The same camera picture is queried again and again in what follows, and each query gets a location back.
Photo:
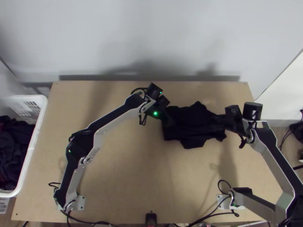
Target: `dark clothing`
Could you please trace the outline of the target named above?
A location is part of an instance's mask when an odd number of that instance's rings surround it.
[[[0,189],[14,190],[35,125],[0,117]]]
[[[226,138],[223,116],[207,110],[199,101],[189,107],[169,106],[169,120],[162,121],[164,140],[179,140],[185,149],[203,147],[206,140]]]

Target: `black garment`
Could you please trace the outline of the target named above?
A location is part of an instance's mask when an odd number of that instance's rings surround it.
[[[162,120],[164,140],[179,140],[185,149],[202,147],[206,140],[226,138],[224,116],[207,110],[199,101],[190,107],[169,106]]]
[[[303,121],[300,121],[295,124],[291,124],[289,126],[290,131],[294,134],[294,136],[303,143]]]
[[[0,117],[0,188],[14,190],[35,125]]]

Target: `black cable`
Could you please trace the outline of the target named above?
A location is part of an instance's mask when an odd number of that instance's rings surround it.
[[[66,207],[65,207],[65,209],[64,209],[64,212],[66,212],[66,209],[68,208],[69,204],[71,204],[72,202],[75,202],[75,201],[76,201],[75,199],[73,199],[72,201],[70,201],[70,202],[66,205]]]
[[[214,215],[207,215],[207,216],[205,216],[205,217],[203,217],[203,218],[200,218],[199,219],[199,222],[197,222],[197,223],[200,223],[200,222],[202,222],[202,221],[204,221],[204,220],[206,220],[206,219],[208,219],[208,218],[211,218],[211,217],[213,217],[213,216],[218,216],[218,215],[234,215],[234,214],[237,214],[237,213],[235,213],[235,212],[226,212],[226,213],[218,213],[218,214],[214,214]]]
[[[66,215],[66,223],[68,225],[68,227],[71,227],[69,224],[69,214],[71,213],[71,210],[69,211],[69,213]]]
[[[145,99],[145,97],[146,97],[145,90],[146,90],[146,89],[148,89],[148,87],[138,87],[138,88],[134,89],[130,94],[132,95],[134,92],[136,92],[136,91],[138,91],[138,90],[142,90],[142,91],[143,91],[143,94],[144,94],[143,98]]]
[[[297,169],[301,169],[301,168],[303,168],[303,165],[299,165],[299,166],[293,167],[292,169],[293,170],[297,170]]]
[[[26,227],[27,224],[28,224],[28,221],[26,221],[22,227]]]
[[[61,183],[58,182],[50,182],[48,185],[51,187],[54,187],[55,189],[58,189],[59,187],[55,186],[54,184],[60,185]]]
[[[61,183],[58,183],[58,182],[51,182],[51,183],[48,184],[49,186],[53,187],[53,188],[54,188],[54,191],[55,191],[55,190],[58,189],[58,187],[55,186],[54,184],[60,185]],[[76,218],[74,218],[74,217],[72,217],[72,216],[70,215],[70,213],[72,212],[71,210],[70,210],[68,213],[66,213],[66,208],[65,208],[64,211],[63,211],[63,210],[60,210],[60,211],[61,211],[62,214],[64,214],[64,215],[66,216],[68,227],[70,227],[69,218],[72,219],[72,220],[74,220],[74,221],[77,221],[77,222],[81,222],[81,223],[85,223],[85,224],[93,224],[93,226],[96,225],[96,224],[110,225],[110,223],[109,223],[109,222],[106,222],[106,221],[90,222],[90,221],[82,221],[82,220],[76,219]]]
[[[65,216],[67,216],[68,218],[74,220],[74,221],[77,221],[77,222],[81,222],[81,223],[85,223],[85,224],[101,224],[101,225],[110,225],[109,222],[106,222],[106,221],[97,221],[97,222],[90,222],[90,221],[82,221],[82,220],[79,220],[79,219],[76,219],[74,218],[73,216],[71,216],[70,214],[68,213],[65,213],[63,210],[60,210],[62,214],[64,214]]]
[[[230,189],[231,189],[230,184],[229,184],[226,180],[219,180],[219,181],[218,181],[218,189],[219,189],[219,191],[220,191],[222,194],[229,195],[228,193],[225,193],[225,192],[223,192],[223,191],[221,190],[221,188],[220,188],[220,183],[221,183],[221,182],[227,183],[227,185],[228,185],[228,186],[230,187]]]
[[[303,120],[303,109],[300,109],[300,112],[302,114],[302,117],[301,117],[301,120],[299,122],[301,122]],[[290,129],[285,133],[285,135],[282,138],[280,146],[278,146],[278,148],[280,149],[280,151],[282,150],[282,146],[283,146],[285,140],[287,139],[287,137],[289,137],[289,135],[292,134],[292,132],[289,132],[289,131],[290,131]]]
[[[239,214],[238,214],[238,213],[235,213],[234,210],[231,210],[231,212],[228,212],[228,213],[219,213],[219,214],[213,215],[213,213],[214,213],[214,212],[221,206],[221,204],[222,204],[226,199],[228,199],[228,198],[230,198],[230,196],[225,197],[225,198],[217,205],[217,207],[216,207],[211,213],[209,213],[208,215],[206,215],[206,216],[204,216],[204,217],[202,217],[202,218],[200,218],[200,219],[194,221],[193,223],[190,223],[187,227],[191,227],[191,226],[193,226],[193,225],[195,225],[195,224],[198,224],[198,223],[202,222],[203,220],[205,220],[205,219],[207,219],[207,218],[209,218],[209,217],[216,216],[216,215],[233,214],[234,216],[239,217]]]

